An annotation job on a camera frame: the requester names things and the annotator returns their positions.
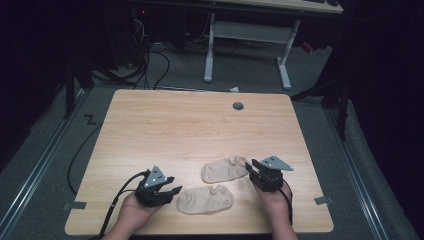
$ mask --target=gray carpet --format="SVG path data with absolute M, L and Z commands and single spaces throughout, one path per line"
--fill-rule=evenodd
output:
M 230 54 L 217 53 L 215 58 L 214 79 L 212 83 L 203 82 L 205 50 L 185 50 L 168 47 L 164 55 L 171 63 L 168 73 L 159 83 L 158 89 L 198 89 L 208 91 L 229 91 L 238 87 L 240 92 L 285 93 L 294 95 L 313 86 L 331 49 L 317 50 L 311 54 L 294 48 L 289 56 L 287 68 L 292 81 L 291 91 L 282 89 L 274 58 L 265 58 L 253 53 L 250 48 L 237 49 Z M 154 85 L 166 70 L 165 58 L 151 54 L 147 71 L 149 87 Z M 122 69 L 119 74 L 129 70 Z M 146 86 L 142 81 L 139 89 Z M 96 81 L 96 87 L 82 103 L 70 123 L 63 139 L 59 142 L 50 166 L 32 195 L 28 205 L 14 225 L 10 239 L 87 239 L 88 236 L 68 236 L 64 226 L 69 210 L 63 210 L 64 202 L 71 202 L 74 195 L 67 185 L 67 171 L 74 154 L 84 140 L 104 119 L 116 84 Z M 361 202 L 349 177 L 344 154 L 338 136 L 326 116 L 326 110 L 315 98 L 294 102 L 308 149 L 311 154 L 323 192 L 334 200 L 328 207 L 334 222 L 334 230 L 326 234 L 299 234 L 301 239 L 374 239 L 372 229 L 363 212 Z M 31 135 L 9 166 L 0 175 L 0 214 L 4 216 L 13 203 L 21 186 L 25 183 L 32 168 L 37 163 L 49 139 L 59 127 L 64 114 L 64 91 L 60 92 L 53 105 L 33 126 Z M 363 175 L 364 182 L 387 232 L 388 239 L 418 239 L 413 228 L 404 217 L 395 196 L 375 164 L 372 154 L 349 106 L 346 125 L 347 144 Z M 90 125 L 88 117 L 93 115 L 97 125 Z M 91 137 L 75 159 L 71 171 L 72 185 L 78 189 L 95 145 L 98 131 Z M 207 236 L 156 237 L 153 239 L 209 239 Z M 240 239 L 270 239 L 270 236 L 242 236 Z

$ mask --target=table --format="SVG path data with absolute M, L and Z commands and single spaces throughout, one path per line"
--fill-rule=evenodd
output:
M 235 102 L 244 108 L 235 110 Z M 209 185 L 200 177 L 206 163 L 236 155 L 249 162 L 275 155 L 294 167 L 294 171 L 284 172 L 284 178 L 293 190 L 295 231 L 332 231 L 328 207 L 314 200 L 323 193 L 287 95 L 118 90 L 76 197 L 87 205 L 71 210 L 66 233 L 98 234 L 113 198 L 138 172 L 158 165 L 165 176 L 175 177 L 162 191 L 180 185 L 184 191 Z M 230 209 L 212 215 L 185 215 L 176 209 L 176 195 L 137 234 L 271 232 L 248 176 L 221 184 L 234 195 Z M 124 196 L 108 229 L 116 221 Z
M 343 8 L 340 5 L 335 7 L 326 2 L 316 3 L 303 0 L 216 0 L 216 2 L 322 13 L 341 14 L 343 12 Z M 277 58 L 277 65 L 280 71 L 283 88 L 290 90 L 291 83 L 287 74 L 286 61 L 296 37 L 299 24 L 300 20 L 295 20 L 291 27 L 273 27 L 228 21 L 215 21 L 215 14 L 212 13 L 209 27 L 209 46 L 206 57 L 204 81 L 212 81 L 214 60 L 213 46 L 215 37 L 262 41 L 285 44 L 284 51 L 281 53 L 281 56 Z

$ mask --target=wooden tabletop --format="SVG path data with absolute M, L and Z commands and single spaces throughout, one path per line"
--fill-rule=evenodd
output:
M 243 110 L 235 110 L 240 102 Z M 181 191 L 206 184 L 202 167 L 226 157 L 262 160 L 271 155 L 294 167 L 284 171 L 293 190 L 293 227 L 297 232 L 329 232 L 333 222 L 312 165 L 292 103 L 283 94 L 118 90 L 79 188 L 65 230 L 70 235 L 98 234 L 122 185 L 138 172 L 158 165 Z M 136 179 L 128 189 L 135 189 Z M 161 208 L 138 234 L 255 234 L 271 228 L 248 176 L 223 182 L 235 201 L 225 211 L 186 215 L 176 198 Z M 108 229 L 115 223 L 121 196 Z
M 338 6 L 331 6 L 327 2 L 316 3 L 305 0 L 215 0 L 216 2 L 246 4 L 262 7 L 284 8 L 300 11 L 311 11 L 320 13 L 343 13 L 343 8 Z

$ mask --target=person's left hand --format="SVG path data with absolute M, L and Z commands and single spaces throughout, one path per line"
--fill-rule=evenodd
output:
M 144 207 L 138 202 L 134 192 L 132 192 L 125 197 L 118 220 L 103 239 L 128 239 L 134 232 L 141 229 L 161 207 Z

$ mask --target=sock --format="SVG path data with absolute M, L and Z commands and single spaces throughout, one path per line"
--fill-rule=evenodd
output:
M 245 162 L 245 158 L 236 156 L 233 159 L 225 158 L 208 163 L 202 169 L 202 180 L 217 183 L 241 178 L 248 173 Z
M 186 214 L 210 214 L 228 209 L 233 203 L 234 197 L 228 188 L 205 186 L 180 193 L 177 209 Z

